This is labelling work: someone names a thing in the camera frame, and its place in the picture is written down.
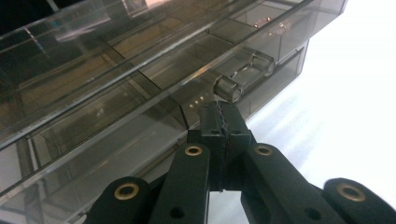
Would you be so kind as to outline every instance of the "white surface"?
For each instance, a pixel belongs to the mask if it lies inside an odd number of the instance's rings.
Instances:
[[[396,208],[395,42],[391,2],[349,1],[311,39],[300,77],[248,127],[310,183],[350,178]],[[238,194],[211,196],[209,223],[247,223]]]

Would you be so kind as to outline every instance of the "transparent plastic organizer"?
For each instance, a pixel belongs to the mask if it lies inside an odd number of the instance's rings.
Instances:
[[[87,1],[0,37],[0,220],[79,222],[199,125],[245,119],[302,71],[345,1]]]

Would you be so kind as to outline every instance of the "bolt hole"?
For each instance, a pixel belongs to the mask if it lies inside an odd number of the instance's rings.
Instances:
[[[128,195],[128,194],[132,194],[133,192],[134,192],[134,188],[130,186],[120,189],[120,195]]]
[[[174,207],[170,214],[173,218],[182,218],[184,217],[184,210],[181,207]]]
[[[256,147],[256,152],[262,156],[271,156],[273,150],[269,147]]]
[[[337,190],[343,197],[351,201],[360,203],[366,200],[364,193],[352,185],[341,183],[337,186]]]
[[[187,147],[184,152],[189,156],[198,156],[201,155],[202,149],[197,146]]]
[[[343,191],[344,191],[345,194],[349,194],[352,197],[356,197],[357,198],[357,197],[360,196],[359,193],[356,190],[354,190],[354,189],[344,188]]]
[[[266,148],[266,147],[261,147],[259,148],[260,153],[263,154],[268,154],[270,152],[270,149]]]
[[[305,214],[313,219],[313,220],[320,220],[321,219],[321,214],[320,212],[318,212],[318,210],[314,209],[314,208],[305,208]]]
[[[199,150],[198,150],[198,148],[196,148],[196,147],[192,147],[192,148],[189,149],[189,152],[190,152],[191,154],[196,154],[196,153],[199,152]]]
[[[135,183],[125,183],[116,188],[114,191],[114,197],[116,199],[124,201],[130,200],[139,192],[139,186]]]

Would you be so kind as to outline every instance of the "plastic storage bin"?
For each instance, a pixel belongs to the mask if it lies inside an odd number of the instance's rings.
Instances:
[[[91,0],[0,37],[0,220],[79,222],[111,181],[166,172],[200,106],[248,119],[344,7]]]

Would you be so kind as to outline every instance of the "plastic compartment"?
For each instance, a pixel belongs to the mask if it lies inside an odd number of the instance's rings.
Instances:
[[[76,35],[83,40],[94,36],[98,42],[87,40],[89,46],[100,43],[99,48],[82,54],[89,56],[82,64],[99,58],[103,61],[92,63],[93,69],[104,64],[111,68],[79,82],[81,86],[62,96],[43,93],[53,97],[50,104],[39,104],[39,97],[34,100],[34,95],[26,94],[32,102],[27,106],[32,109],[29,113],[24,111],[26,100],[20,97],[28,89],[2,92],[7,97],[1,101],[6,113],[1,110],[0,127],[6,128],[1,131],[0,158],[13,162],[0,168],[2,177],[7,174],[0,186],[0,220],[74,223],[108,183],[139,171],[146,173],[142,170],[148,164],[179,144],[187,129],[198,125],[200,106],[220,99],[214,93],[220,78],[241,88],[236,103],[248,118],[301,72],[308,38],[344,8],[344,1],[330,0],[183,4],[176,0],[135,8],[128,4],[102,1],[103,8],[73,21],[73,10],[82,12],[87,6],[80,4],[66,11],[67,16],[29,26],[37,36],[64,32],[53,27],[46,30],[44,24],[64,20],[71,27],[80,27],[78,21],[98,20],[98,11],[113,8],[107,12],[111,20],[93,26],[93,33]],[[178,11],[186,8],[196,14]],[[139,25],[129,24],[130,20]],[[1,40],[7,48],[26,43],[37,48],[29,36],[14,42]],[[45,84],[52,78],[70,76],[69,71],[75,69],[70,65],[63,65],[66,73],[43,73],[21,87],[37,85],[37,91],[45,92]],[[91,71],[84,66],[76,69]],[[0,75],[6,83],[7,73]],[[22,119],[11,119],[11,115]]]

